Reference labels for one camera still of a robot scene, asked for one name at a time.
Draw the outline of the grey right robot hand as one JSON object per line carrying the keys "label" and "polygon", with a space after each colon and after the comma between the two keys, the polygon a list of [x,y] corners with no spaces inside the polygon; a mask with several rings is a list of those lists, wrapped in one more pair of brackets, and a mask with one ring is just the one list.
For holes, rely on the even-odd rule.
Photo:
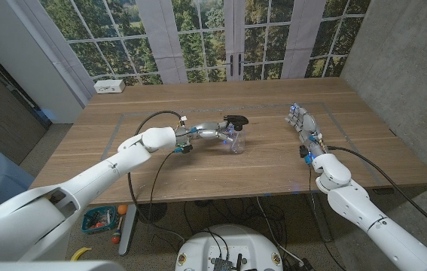
{"label": "grey right robot hand", "polygon": [[315,118],[305,108],[294,103],[285,121],[297,131],[301,142],[300,157],[307,163],[328,152]]}

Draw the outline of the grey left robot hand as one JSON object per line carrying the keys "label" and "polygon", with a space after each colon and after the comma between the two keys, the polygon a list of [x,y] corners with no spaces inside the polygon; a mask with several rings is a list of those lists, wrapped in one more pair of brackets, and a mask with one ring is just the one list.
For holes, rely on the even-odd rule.
{"label": "grey left robot hand", "polygon": [[229,123],[205,122],[195,126],[181,126],[175,131],[176,145],[184,147],[191,144],[194,139],[219,139],[225,143],[232,144],[233,139],[227,134]]}

